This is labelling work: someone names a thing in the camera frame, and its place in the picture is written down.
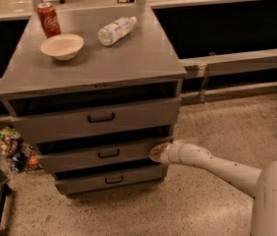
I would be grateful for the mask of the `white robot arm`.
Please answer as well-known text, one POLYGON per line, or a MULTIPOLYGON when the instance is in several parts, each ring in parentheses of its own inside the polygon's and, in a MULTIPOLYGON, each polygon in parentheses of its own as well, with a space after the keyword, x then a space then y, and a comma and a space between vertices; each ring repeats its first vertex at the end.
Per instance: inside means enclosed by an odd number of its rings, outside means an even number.
POLYGON ((149 158, 165 165, 203 169, 253 198, 250 236, 277 236, 277 160, 259 169, 216 157, 190 143, 162 143, 149 158))

